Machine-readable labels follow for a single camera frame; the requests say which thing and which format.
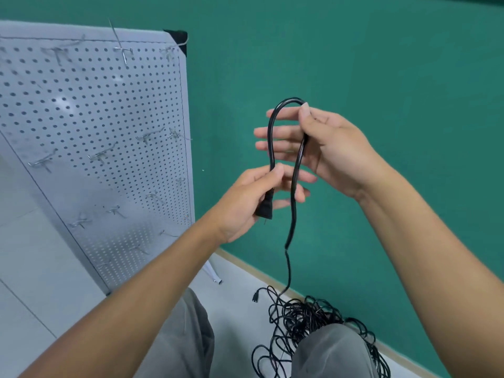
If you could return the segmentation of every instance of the person's left arm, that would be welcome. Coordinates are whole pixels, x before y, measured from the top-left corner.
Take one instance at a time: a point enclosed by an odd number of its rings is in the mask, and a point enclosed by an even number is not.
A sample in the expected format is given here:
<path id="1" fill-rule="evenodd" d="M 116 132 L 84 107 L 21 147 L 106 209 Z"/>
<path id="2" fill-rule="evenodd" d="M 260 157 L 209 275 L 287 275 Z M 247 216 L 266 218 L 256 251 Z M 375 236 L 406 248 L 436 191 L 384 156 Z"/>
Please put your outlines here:
<path id="1" fill-rule="evenodd" d="M 126 378 L 144 359 L 161 325 L 220 244 L 246 233 L 266 191 L 290 190 L 292 167 L 245 171 L 222 199 L 167 250 L 57 339 L 20 378 Z M 299 172 L 299 180 L 317 177 Z M 296 200 L 309 191 L 298 186 Z M 288 206 L 277 200 L 274 208 Z"/>

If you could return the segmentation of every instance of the person's right arm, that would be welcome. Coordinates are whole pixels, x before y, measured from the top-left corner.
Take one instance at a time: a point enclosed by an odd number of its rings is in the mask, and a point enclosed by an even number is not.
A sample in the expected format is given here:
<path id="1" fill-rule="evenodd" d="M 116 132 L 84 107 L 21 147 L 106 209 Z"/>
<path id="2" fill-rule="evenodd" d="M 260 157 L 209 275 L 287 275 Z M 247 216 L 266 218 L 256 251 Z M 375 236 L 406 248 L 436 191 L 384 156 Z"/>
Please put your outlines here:
<path id="1" fill-rule="evenodd" d="M 419 193 L 338 114 L 285 108 L 274 128 L 277 159 L 292 161 L 302 131 L 311 138 L 304 164 L 354 198 L 396 269 L 449 373 L 504 376 L 504 284 L 450 231 Z M 266 137 L 266 128 L 255 130 Z M 266 150 L 264 141 L 256 143 Z"/>

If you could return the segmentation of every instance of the dark edge at top corner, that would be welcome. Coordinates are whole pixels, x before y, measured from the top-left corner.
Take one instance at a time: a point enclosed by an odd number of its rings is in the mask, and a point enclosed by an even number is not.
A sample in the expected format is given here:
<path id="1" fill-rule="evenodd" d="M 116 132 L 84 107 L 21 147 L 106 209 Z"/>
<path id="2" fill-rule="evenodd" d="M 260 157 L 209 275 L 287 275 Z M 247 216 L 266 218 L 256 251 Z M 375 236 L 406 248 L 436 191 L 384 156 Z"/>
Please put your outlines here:
<path id="1" fill-rule="evenodd" d="M 168 29 L 165 29 L 164 31 L 167 32 L 173 38 L 173 40 L 179 45 L 187 41 L 188 34 L 186 31 L 168 30 Z M 187 44 L 180 45 L 179 48 L 180 50 L 182 50 L 182 53 L 184 53 L 184 55 L 187 57 Z"/>

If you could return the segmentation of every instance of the baseboard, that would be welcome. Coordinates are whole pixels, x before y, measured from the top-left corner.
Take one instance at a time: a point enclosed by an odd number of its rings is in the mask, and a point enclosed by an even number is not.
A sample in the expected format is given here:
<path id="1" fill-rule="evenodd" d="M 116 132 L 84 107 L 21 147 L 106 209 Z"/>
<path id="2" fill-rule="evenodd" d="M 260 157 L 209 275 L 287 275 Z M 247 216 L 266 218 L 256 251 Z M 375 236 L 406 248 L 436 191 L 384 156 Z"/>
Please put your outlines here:
<path id="1" fill-rule="evenodd" d="M 284 288 L 284 285 L 276 281 L 275 279 L 271 278 L 267 274 L 258 271 L 256 268 L 250 266 L 247 264 L 245 261 L 240 260 L 236 256 L 233 256 L 232 254 L 226 252 L 222 248 L 219 248 L 217 251 L 215 251 L 216 254 L 221 256 L 223 259 L 228 260 L 229 262 L 235 264 L 237 267 L 243 269 L 244 271 L 250 273 L 252 276 L 255 278 L 261 280 L 265 284 L 271 285 L 274 287 L 277 291 L 281 291 Z M 297 298 L 300 300 L 304 299 L 304 296 L 296 292 L 295 290 L 289 289 L 286 293 L 286 296 L 290 298 Z M 418 375 L 421 378 L 439 378 L 437 375 L 434 373 L 430 372 L 429 370 L 417 365 L 415 362 L 410 360 L 409 358 L 405 357 L 404 355 L 401 355 L 394 349 L 392 349 L 390 346 L 381 343 L 379 340 L 376 341 L 376 347 L 380 351 L 381 354 L 387 356 L 394 362 L 400 364 L 402 367 L 410 370 L 414 374 Z"/>

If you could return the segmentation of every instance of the forearm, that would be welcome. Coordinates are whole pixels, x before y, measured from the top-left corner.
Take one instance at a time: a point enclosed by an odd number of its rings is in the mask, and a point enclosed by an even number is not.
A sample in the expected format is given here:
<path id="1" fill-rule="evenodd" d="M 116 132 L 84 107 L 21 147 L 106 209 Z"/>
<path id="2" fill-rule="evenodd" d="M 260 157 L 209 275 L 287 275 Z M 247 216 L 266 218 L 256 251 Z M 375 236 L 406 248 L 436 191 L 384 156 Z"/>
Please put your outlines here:
<path id="1" fill-rule="evenodd" d="M 450 373 L 503 376 L 501 281 L 394 170 L 359 204 Z"/>
<path id="2" fill-rule="evenodd" d="M 211 225 L 196 222 L 55 341 L 21 377 L 133 376 L 161 325 L 219 245 Z"/>

